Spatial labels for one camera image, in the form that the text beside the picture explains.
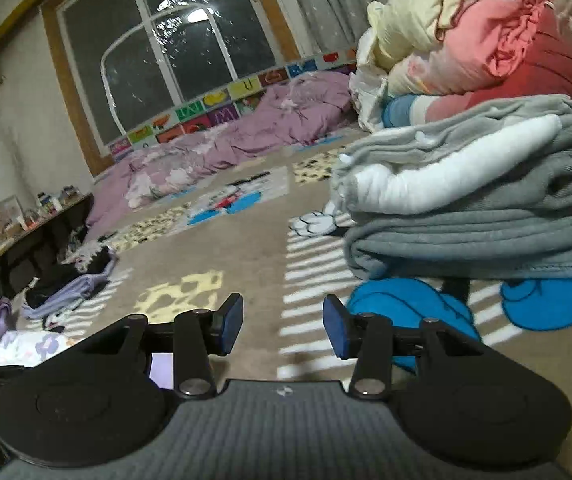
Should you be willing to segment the white purple floral garment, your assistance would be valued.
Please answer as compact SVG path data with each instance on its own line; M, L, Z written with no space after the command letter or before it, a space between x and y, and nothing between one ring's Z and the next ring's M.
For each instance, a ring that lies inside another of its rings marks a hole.
M44 330L11 330L0 340L0 366L35 367L76 342Z

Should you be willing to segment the beige cartoon carpet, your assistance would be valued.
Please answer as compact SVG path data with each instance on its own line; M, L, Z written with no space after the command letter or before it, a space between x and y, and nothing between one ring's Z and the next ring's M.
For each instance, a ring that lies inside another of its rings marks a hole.
M132 312L169 322L184 310L213 309L239 292L243 328L233 354L214 361L217 378L347 382L353 365L333 354L322 304L329 294L348 297L356 279L340 240L289 228L293 218L323 208L327 198L326 181L290 180L282 196L144 240L120 255L101 292L52 315L48 325L78 340ZM535 333L514 326L502 312L496 281L474 281L461 298L487 344L554 382L572 403L572 327ZM572 474L572 430L559 460Z

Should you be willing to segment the grey folded blanket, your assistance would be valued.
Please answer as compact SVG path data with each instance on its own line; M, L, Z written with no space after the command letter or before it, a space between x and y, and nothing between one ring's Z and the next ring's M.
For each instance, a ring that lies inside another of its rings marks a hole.
M488 101L365 136L339 155L330 198L352 219L358 278L572 278L572 99Z

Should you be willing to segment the dark low side table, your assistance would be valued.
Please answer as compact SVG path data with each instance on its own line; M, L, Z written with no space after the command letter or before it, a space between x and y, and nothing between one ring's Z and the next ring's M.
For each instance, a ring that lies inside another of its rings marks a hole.
M14 298L57 263L70 235L85 230L93 204L92 194L81 196L0 247L0 289L4 296Z

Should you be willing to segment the purple floral quilt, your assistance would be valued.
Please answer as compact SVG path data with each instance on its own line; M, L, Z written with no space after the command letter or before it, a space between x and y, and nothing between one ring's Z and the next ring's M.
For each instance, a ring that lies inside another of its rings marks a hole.
M354 120L347 74L320 70L275 84L254 112L135 150L112 166L93 190L86 237L100 237L126 214L222 170L288 145L314 144Z

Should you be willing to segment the colourful alphabet foam border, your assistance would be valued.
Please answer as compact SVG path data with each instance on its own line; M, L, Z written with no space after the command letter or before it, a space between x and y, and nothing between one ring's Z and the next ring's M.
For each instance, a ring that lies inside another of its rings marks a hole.
M183 134L234 122L254 112L265 91L275 84L284 84L304 73L317 70L349 74L355 70L355 66L356 49L349 47L300 58L283 66L234 80L186 103L164 110L126 131L107 145L109 154L118 162L126 154L139 148L148 148L157 143L169 142Z

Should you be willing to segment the wood framed window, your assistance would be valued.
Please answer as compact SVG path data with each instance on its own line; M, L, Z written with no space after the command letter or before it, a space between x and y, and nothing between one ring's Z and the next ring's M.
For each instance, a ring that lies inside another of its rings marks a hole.
M299 58L278 0L45 0L48 47L86 167L199 98Z

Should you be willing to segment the yellow pink bedding pile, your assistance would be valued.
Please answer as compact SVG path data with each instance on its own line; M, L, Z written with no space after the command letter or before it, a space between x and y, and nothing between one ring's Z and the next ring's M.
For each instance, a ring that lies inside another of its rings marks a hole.
M367 6L349 88L374 132L483 102L572 99L572 0L387 0Z

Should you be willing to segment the white curved tube frame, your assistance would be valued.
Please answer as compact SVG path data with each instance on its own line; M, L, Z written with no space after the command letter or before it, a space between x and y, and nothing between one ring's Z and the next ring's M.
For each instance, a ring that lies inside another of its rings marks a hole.
M121 44L124 44L126 40L130 39L137 32L144 29L146 36L149 40L150 47L152 47L153 54L155 55L156 64L160 70L162 78L167 85L167 91L171 96L171 99L175 105L181 104L183 101L181 89L179 88L179 83L176 80L174 73L171 70L171 64L169 61L169 55L167 55L167 48L164 47L162 38L158 34L158 23L161 21L167 21L169 18L174 18L177 14L185 14L186 21L175 27L179 30L182 27L193 26L203 21L207 21L210 24L211 32L216 40L217 47L220 50L223 61L225 62L226 68L228 70L229 76L231 76L231 81L238 78L237 70L234 65L233 59L229 54L227 44L219 25L216 23L215 12L211 6L208 4L200 2L180 2L175 4L175 6L168 6L167 8L155 13L149 14L142 18L141 23L137 24L126 32L123 32L102 54L100 58L100 79L102 80L104 93L109 106L109 112L120 132L121 136L126 135L126 128L124 128L123 123L118 114L118 108L116 100L111 90L111 83L108 78L106 62L107 58L114 52Z

